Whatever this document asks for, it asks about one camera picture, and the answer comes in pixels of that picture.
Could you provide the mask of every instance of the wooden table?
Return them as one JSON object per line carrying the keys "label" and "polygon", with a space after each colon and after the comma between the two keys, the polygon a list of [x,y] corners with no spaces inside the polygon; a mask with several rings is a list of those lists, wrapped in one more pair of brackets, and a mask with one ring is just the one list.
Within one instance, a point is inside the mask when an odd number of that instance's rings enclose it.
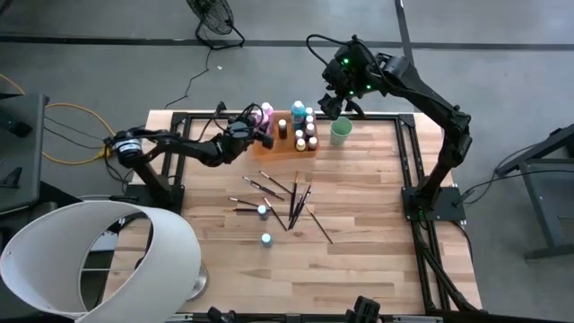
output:
{"label": "wooden table", "polygon": [[[146,127],[169,129],[171,114],[168,110],[151,111]],[[430,171],[442,144],[441,130],[423,114],[414,116],[424,169]],[[194,121],[191,138],[199,137],[203,125],[204,121]],[[182,216],[200,241],[210,281],[205,294],[185,303],[181,311],[206,312],[215,306],[244,313],[344,314],[357,296],[363,295],[380,302],[381,313],[423,313],[413,236],[400,197],[404,183],[394,124],[353,121],[344,148],[329,146],[328,121],[319,121],[317,129],[322,147],[316,159],[257,161],[247,151],[231,165],[217,168],[186,159]],[[219,131],[211,125],[204,138]],[[157,172],[161,164],[161,156],[152,162]],[[328,243],[306,212],[294,230],[287,232],[273,216],[262,222],[256,214],[226,212],[239,206],[229,201],[229,196],[263,204],[262,192],[241,176],[282,191],[259,170],[287,188],[296,170],[304,182],[300,190],[313,180],[309,206],[335,244]],[[288,202],[267,198],[287,223]],[[131,275],[125,269],[134,268],[135,261],[144,254],[148,228],[147,221],[138,220],[119,234],[104,299]],[[261,246],[264,232],[273,236],[270,249]],[[437,232],[445,270],[467,299],[480,308],[464,236],[452,223],[437,223]],[[430,280],[433,300],[439,306],[433,274]]]}

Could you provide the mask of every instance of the wooden board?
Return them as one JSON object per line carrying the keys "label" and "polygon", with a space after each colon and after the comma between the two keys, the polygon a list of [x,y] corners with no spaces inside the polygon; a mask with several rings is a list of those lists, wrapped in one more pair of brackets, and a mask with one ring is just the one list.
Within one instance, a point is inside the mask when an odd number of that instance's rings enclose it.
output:
{"label": "wooden board", "polygon": [[[171,113],[151,111],[147,128],[169,128]],[[415,120],[424,168],[430,171],[437,160],[442,134],[423,114],[415,114]],[[203,125],[203,121],[194,121],[192,138],[198,138]],[[344,314],[357,296],[363,295],[379,301],[383,313],[423,313],[413,237],[400,198],[403,177],[393,123],[353,121],[352,134],[343,148],[329,146],[328,121],[319,121],[317,126],[323,146],[314,159],[257,161],[246,152],[231,165],[213,169],[186,160],[182,216],[200,240],[210,282],[205,294],[185,303],[182,311],[206,312],[215,306],[247,313]],[[204,138],[218,131],[215,126],[208,127]],[[158,172],[161,164],[161,157],[152,162]],[[309,206],[335,244],[328,244],[306,212],[288,232],[273,217],[261,222],[255,214],[224,212],[239,206],[229,201],[229,196],[263,202],[262,192],[241,176],[281,192],[259,170],[287,188],[299,170],[301,191],[313,179]],[[287,194],[280,194],[287,199]],[[288,203],[268,199],[287,223]],[[120,233],[112,263],[115,270],[110,272],[104,298],[131,275],[124,269],[133,268],[144,254],[148,228],[149,223],[140,220]],[[451,223],[438,223],[437,231],[445,270],[468,300],[480,308],[464,236]],[[270,249],[260,245],[264,232],[273,235]],[[433,300],[439,305],[434,275],[430,280]]]}

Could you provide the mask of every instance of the desk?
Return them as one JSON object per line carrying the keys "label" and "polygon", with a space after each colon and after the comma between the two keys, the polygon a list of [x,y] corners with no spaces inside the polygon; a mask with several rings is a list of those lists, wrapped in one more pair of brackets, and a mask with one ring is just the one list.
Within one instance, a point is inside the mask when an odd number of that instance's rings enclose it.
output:
{"label": "desk", "polygon": [[[168,110],[151,111],[146,127],[169,129],[171,114]],[[424,169],[430,171],[442,144],[441,130],[423,114],[415,114],[414,119]],[[191,138],[198,138],[203,125],[203,120],[193,122]],[[380,302],[381,313],[423,313],[413,236],[403,216],[400,187],[404,179],[394,124],[353,121],[344,148],[329,146],[328,121],[318,121],[317,130],[322,146],[316,159],[259,161],[247,151],[231,165],[213,169],[186,159],[182,216],[200,241],[210,282],[205,294],[185,303],[181,311],[206,312],[215,306],[242,313],[344,314],[357,296],[363,295]],[[219,131],[212,125],[204,138]],[[407,147],[412,158],[410,145]],[[158,172],[161,164],[161,157],[152,162]],[[287,188],[296,170],[304,182],[299,184],[300,190],[313,180],[309,207],[335,244],[328,244],[307,213],[301,215],[294,230],[285,232],[273,216],[261,222],[256,214],[225,212],[238,206],[228,200],[229,196],[263,202],[262,192],[241,176],[281,192],[262,178],[259,170]],[[411,176],[416,183],[415,174]],[[288,202],[268,199],[287,223]],[[480,308],[465,238],[452,223],[436,226],[445,270],[467,299]],[[144,254],[148,228],[147,221],[137,220],[120,232],[104,299],[131,275],[126,268],[134,268]],[[270,249],[259,242],[264,232],[273,235]],[[430,280],[433,300],[439,304],[433,274]]]}

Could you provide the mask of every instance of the yellow cable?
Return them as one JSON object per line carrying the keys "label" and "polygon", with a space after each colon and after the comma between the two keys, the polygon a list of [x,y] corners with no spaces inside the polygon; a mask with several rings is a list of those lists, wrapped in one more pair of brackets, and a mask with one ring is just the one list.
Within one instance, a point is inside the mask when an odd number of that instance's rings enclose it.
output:
{"label": "yellow cable", "polygon": [[[20,91],[20,93],[22,95],[26,94],[26,92],[17,83],[12,81],[8,77],[4,76],[3,74],[0,74],[0,77],[5,79],[8,83],[10,83],[16,89],[18,89],[18,91]],[[90,109],[87,109],[83,106],[80,106],[77,104],[72,104],[72,103],[52,103],[52,104],[48,104],[45,107],[45,109],[54,108],[54,107],[69,107],[69,108],[74,108],[74,109],[80,109],[86,113],[89,113],[89,114],[93,115],[96,119],[98,119],[107,128],[107,130],[109,131],[109,133],[111,135],[115,135],[114,130],[111,129],[111,127],[108,125],[108,122],[106,122],[106,120],[104,120],[102,117],[100,117],[100,115],[98,115],[96,112],[94,112]],[[87,159],[85,161],[62,161],[62,160],[59,160],[57,158],[54,158],[54,157],[48,155],[46,152],[42,152],[42,155],[44,155],[44,157],[46,157],[48,160],[53,161],[53,162],[57,162],[57,163],[61,163],[64,165],[70,165],[70,166],[84,165],[84,164],[87,164],[90,162],[97,161],[99,158],[104,157],[105,154],[107,154],[109,157],[111,155],[111,152],[109,151],[109,149],[106,149],[106,147],[102,147],[101,150],[95,156],[93,156],[90,159]]]}

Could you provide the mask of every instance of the wooden tabletop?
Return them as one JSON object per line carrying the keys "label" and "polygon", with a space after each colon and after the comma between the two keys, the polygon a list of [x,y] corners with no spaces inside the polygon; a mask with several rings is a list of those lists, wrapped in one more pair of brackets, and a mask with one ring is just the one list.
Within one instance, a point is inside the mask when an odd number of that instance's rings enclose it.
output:
{"label": "wooden tabletop", "polygon": [[[169,129],[171,114],[169,110],[151,111],[146,127]],[[437,160],[442,134],[423,114],[414,116],[428,172]],[[203,125],[204,121],[194,121],[191,138],[199,137]],[[231,165],[217,168],[186,159],[182,216],[199,239],[210,277],[205,294],[185,303],[181,311],[206,312],[215,306],[244,313],[344,314],[357,296],[363,295],[378,301],[381,313],[423,313],[413,236],[404,220],[400,197],[404,183],[394,124],[353,121],[352,134],[343,148],[329,145],[328,121],[318,121],[317,130],[322,146],[315,159],[259,161],[247,151]],[[204,138],[219,131],[210,125]],[[161,156],[152,162],[158,172],[161,164]],[[328,243],[307,212],[301,214],[291,231],[284,231],[273,216],[262,222],[256,214],[226,212],[235,206],[249,207],[229,201],[229,196],[264,202],[262,192],[248,185],[242,176],[282,192],[259,170],[287,188],[292,186],[298,170],[299,191],[313,180],[309,207],[334,244]],[[288,200],[287,193],[280,195]],[[267,199],[287,223],[288,202],[272,196]],[[144,254],[148,228],[148,221],[138,220],[120,232],[104,299],[131,275],[129,269]],[[260,243],[265,232],[273,236],[270,249]],[[445,270],[466,298],[480,308],[464,236],[452,223],[437,223],[437,232]],[[439,306],[433,274],[430,281],[433,300]]]}

